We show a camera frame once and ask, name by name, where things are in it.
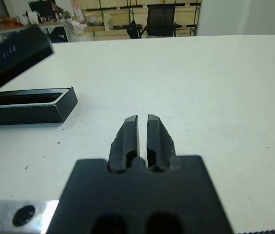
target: office chair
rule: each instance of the office chair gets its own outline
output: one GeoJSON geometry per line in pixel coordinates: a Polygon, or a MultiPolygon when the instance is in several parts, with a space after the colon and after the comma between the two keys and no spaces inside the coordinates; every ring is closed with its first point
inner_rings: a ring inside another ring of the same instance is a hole
{"type": "Polygon", "coordinates": [[[142,29],[142,25],[141,24],[136,24],[136,22],[133,20],[127,26],[127,33],[129,34],[131,39],[142,38],[141,29],[142,29]]]}
{"type": "Polygon", "coordinates": [[[174,23],[176,6],[174,4],[158,4],[148,6],[147,25],[141,35],[147,31],[149,36],[176,36],[174,23]]]}

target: white table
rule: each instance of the white table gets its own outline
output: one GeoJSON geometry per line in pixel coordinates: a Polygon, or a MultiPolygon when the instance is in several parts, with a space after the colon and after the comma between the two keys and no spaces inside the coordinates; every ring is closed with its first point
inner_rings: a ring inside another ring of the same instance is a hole
{"type": "Polygon", "coordinates": [[[146,158],[147,115],[155,114],[177,154],[203,156],[236,233],[275,228],[275,36],[54,49],[0,91],[74,86],[78,105],[63,124],[0,126],[0,199],[58,199],[76,160],[107,159],[131,115],[146,158]]]}

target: open black box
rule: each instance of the open black box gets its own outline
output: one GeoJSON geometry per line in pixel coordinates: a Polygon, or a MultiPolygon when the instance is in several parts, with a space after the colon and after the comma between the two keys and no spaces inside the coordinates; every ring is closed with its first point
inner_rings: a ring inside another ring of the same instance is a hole
{"type": "Polygon", "coordinates": [[[61,123],[77,102],[73,87],[0,92],[0,125],[61,123]]]}
{"type": "MultiPolygon", "coordinates": [[[[0,44],[0,87],[53,54],[33,25],[0,44]]],[[[73,87],[0,92],[0,125],[64,122],[78,100],[73,87]]]]}

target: mounting hole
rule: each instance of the mounting hole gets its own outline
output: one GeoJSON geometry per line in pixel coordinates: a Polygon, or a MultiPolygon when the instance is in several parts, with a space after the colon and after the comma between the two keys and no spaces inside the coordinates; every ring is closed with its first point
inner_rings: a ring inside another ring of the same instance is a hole
{"type": "Polygon", "coordinates": [[[32,205],[24,206],[16,211],[13,218],[13,225],[20,227],[28,223],[35,215],[35,207],[32,205]]]}
{"type": "Polygon", "coordinates": [[[126,234],[126,225],[117,214],[104,215],[97,219],[91,234],[126,234]]]}
{"type": "Polygon", "coordinates": [[[183,229],[175,215],[156,213],[147,221],[146,234],[183,234],[183,229]]]}

